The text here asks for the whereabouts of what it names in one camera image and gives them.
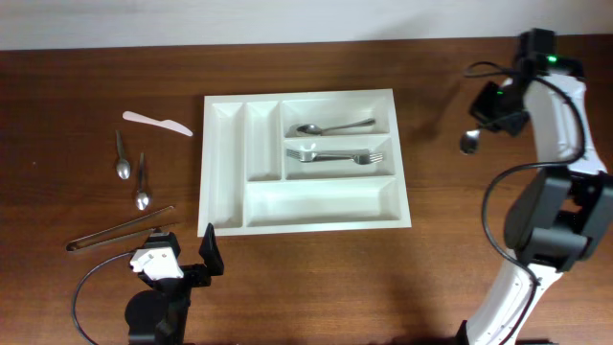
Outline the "large steel spoon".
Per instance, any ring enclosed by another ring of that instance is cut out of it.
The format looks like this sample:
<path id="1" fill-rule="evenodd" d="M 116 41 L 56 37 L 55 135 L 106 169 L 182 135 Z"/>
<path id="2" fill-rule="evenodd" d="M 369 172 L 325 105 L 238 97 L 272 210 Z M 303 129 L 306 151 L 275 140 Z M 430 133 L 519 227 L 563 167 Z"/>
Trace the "large steel spoon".
<path id="1" fill-rule="evenodd" d="M 365 119 L 359 122 L 346 124 L 342 126 L 330 126 L 319 127 L 315 124 L 299 125 L 294 129 L 294 133 L 297 136 L 321 136 L 328 131 L 335 131 L 340 129 L 354 128 L 354 127 L 370 127 L 376 124 L 375 118 Z"/>
<path id="2" fill-rule="evenodd" d="M 465 155 L 475 154 L 480 147 L 480 135 L 483 128 L 477 126 L 474 129 L 466 131 L 460 139 L 460 150 Z"/>

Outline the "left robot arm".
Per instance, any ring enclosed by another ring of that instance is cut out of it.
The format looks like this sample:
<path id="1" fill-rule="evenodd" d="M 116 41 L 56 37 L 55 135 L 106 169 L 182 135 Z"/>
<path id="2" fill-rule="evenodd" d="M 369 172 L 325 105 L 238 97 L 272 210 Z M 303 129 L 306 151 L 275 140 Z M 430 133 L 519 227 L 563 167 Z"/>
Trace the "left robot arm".
<path id="1" fill-rule="evenodd" d="M 201 264 L 181 265 L 178 239 L 172 232 L 151 234 L 130 259 L 130 267 L 147 286 L 125 308 L 130 344 L 181 344 L 191 292 L 208 287 L 224 273 L 215 228 L 208 224 L 198 254 Z"/>

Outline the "steel fork pointing up-left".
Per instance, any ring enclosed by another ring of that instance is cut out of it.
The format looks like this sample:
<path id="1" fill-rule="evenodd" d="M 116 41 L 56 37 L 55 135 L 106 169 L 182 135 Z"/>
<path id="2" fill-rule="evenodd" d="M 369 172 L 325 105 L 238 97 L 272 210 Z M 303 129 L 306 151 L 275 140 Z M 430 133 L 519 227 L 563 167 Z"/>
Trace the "steel fork pointing up-left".
<path id="1" fill-rule="evenodd" d="M 349 153 L 350 151 L 303 151 L 303 150 L 295 150 L 295 149 L 286 149 L 285 154 L 290 157 L 297 159 L 302 163 L 315 163 L 312 162 L 312 156 L 316 152 L 330 152 L 330 153 Z"/>

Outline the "steel kitchen tongs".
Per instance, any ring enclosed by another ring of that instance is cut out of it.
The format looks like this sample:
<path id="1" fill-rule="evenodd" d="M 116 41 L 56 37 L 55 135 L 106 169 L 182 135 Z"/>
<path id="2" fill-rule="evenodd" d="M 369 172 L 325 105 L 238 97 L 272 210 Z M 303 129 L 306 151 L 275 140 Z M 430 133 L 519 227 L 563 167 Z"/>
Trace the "steel kitchen tongs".
<path id="1" fill-rule="evenodd" d="M 121 231 L 141 224 L 143 222 L 149 221 L 150 219 L 154 219 L 158 216 L 161 216 L 165 213 L 173 211 L 175 209 L 174 206 L 167 206 L 165 208 L 153 211 L 144 216 L 131 219 L 127 222 L 112 226 L 110 228 L 104 229 L 102 231 L 86 235 L 80 238 L 76 238 L 67 242 L 64 246 L 64 250 L 68 253 L 77 253 L 82 250 L 88 249 L 90 247 L 106 245 L 112 242 L 120 242 L 125 239 L 129 239 L 133 236 L 139 236 L 145 233 L 152 233 L 156 230 L 156 227 L 146 228 L 144 230 L 138 230 L 131 233 L 120 234 Z"/>

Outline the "steel fork pointing down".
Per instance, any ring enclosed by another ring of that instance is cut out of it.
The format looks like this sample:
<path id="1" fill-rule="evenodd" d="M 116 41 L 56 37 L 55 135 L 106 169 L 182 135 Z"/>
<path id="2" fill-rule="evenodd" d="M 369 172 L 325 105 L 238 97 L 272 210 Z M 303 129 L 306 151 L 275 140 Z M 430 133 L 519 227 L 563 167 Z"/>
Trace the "steel fork pointing down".
<path id="1" fill-rule="evenodd" d="M 383 153 L 330 153 L 316 152 L 312 156 L 312 162 L 327 161 L 352 161 L 357 165 L 370 165 L 381 162 L 384 159 Z"/>

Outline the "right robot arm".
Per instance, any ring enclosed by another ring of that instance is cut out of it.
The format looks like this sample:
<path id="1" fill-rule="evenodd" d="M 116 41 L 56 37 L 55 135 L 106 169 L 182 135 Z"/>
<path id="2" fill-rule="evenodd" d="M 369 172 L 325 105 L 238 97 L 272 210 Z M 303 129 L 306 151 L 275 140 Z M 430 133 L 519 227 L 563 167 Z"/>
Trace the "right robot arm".
<path id="1" fill-rule="evenodd" d="M 472 103 L 477 128 L 461 139 L 473 154 L 482 131 L 534 132 L 537 160 L 509 168 L 488 184 L 481 222 L 504 263 L 480 308 L 461 324 L 457 344 L 515 344 L 547 289 L 578 261 L 589 259 L 612 221 L 612 176 L 599 158 L 584 107 L 582 63 L 556 53 L 556 35 L 531 29 L 518 37 L 511 67 L 494 64 L 493 75 Z M 494 188 L 514 173 L 537 174 L 510 207 L 499 245 L 488 224 Z"/>

